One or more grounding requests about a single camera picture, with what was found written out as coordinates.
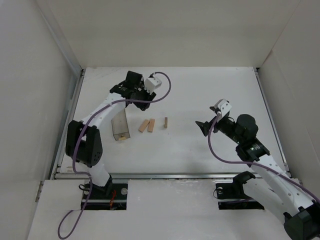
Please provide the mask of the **wooden block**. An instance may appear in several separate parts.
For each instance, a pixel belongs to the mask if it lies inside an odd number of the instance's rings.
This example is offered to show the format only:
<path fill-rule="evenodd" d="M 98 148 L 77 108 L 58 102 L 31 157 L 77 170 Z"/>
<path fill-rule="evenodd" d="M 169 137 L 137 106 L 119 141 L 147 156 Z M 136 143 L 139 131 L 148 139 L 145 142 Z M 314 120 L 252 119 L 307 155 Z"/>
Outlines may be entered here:
<path fill-rule="evenodd" d="M 140 133 L 143 133 L 145 131 L 145 129 L 148 127 L 150 120 L 149 119 L 145 119 L 142 124 L 140 125 L 140 127 L 138 128 L 138 131 Z"/>
<path fill-rule="evenodd" d="M 148 124 L 148 128 L 147 128 L 147 131 L 149 132 L 149 133 L 152 133 L 153 132 L 153 130 L 154 130 L 154 127 L 155 127 L 155 119 L 154 118 L 151 118 L 150 120 L 149 120 L 149 124 Z"/>
<path fill-rule="evenodd" d="M 168 128 L 168 117 L 164 118 L 164 128 L 167 129 Z"/>

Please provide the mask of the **clear plastic box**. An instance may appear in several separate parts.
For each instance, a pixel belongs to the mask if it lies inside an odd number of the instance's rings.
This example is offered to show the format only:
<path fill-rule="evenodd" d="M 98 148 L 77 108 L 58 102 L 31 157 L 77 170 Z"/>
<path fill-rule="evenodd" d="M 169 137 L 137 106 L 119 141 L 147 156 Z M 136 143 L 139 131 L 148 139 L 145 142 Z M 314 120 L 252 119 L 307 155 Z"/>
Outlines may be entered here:
<path fill-rule="evenodd" d="M 112 134 L 116 141 L 126 140 L 131 137 L 125 109 L 121 110 L 113 117 L 111 125 Z"/>

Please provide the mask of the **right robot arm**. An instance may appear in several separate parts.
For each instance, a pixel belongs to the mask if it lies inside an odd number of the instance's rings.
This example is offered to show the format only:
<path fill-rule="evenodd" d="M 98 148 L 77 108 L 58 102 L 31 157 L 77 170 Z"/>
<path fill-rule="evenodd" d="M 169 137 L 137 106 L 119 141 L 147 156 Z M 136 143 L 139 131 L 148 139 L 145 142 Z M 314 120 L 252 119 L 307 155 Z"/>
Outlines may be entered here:
<path fill-rule="evenodd" d="M 249 114 L 237 119 L 226 107 L 212 106 L 211 121 L 196 121 L 207 140 L 221 132 L 236 143 L 239 161 L 253 172 L 244 171 L 232 182 L 218 183 L 214 194 L 227 208 L 255 201 L 271 212 L 292 240 L 312 240 L 320 236 L 320 200 L 304 186 L 292 180 L 278 166 L 270 151 L 258 140 L 256 120 Z"/>

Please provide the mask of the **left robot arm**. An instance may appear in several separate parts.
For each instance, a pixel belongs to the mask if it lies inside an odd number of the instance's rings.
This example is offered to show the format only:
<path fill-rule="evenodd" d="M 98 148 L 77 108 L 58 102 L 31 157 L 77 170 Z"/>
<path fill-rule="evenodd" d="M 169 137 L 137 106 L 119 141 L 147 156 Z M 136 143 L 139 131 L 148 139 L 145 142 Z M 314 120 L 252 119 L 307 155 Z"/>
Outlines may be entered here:
<path fill-rule="evenodd" d="M 102 160 L 103 125 L 129 104 L 142 111 L 148 109 L 156 97 L 155 90 L 161 85 L 162 81 L 154 74 L 144 78 L 140 73 L 128 71 L 125 79 L 110 89 L 106 99 L 93 112 L 68 124 L 65 153 L 71 157 L 74 171 L 77 163 L 87 167 L 89 184 L 86 191 L 92 193 L 96 190 L 106 198 L 112 190 L 113 180 Z"/>

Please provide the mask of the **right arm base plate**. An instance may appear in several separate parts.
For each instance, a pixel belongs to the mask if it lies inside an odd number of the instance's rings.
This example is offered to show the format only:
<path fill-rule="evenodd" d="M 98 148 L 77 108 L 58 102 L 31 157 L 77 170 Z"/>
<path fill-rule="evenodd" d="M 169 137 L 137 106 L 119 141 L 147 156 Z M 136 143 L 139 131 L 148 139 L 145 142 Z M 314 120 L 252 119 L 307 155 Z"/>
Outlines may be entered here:
<path fill-rule="evenodd" d="M 218 200 L 219 210 L 264 210 L 264 206 L 245 195 L 236 184 L 218 182 L 215 184 L 213 196 Z"/>

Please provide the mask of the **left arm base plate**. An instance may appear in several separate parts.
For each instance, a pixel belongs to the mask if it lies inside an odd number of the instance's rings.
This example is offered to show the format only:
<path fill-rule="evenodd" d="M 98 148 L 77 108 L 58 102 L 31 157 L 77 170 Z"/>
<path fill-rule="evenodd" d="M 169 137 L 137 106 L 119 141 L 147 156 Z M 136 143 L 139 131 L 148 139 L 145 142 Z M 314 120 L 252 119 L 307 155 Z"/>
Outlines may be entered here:
<path fill-rule="evenodd" d="M 124 211 L 127 209 L 127 196 L 127 183 L 113 183 L 108 192 L 94 185 L 84 210 Z"/>

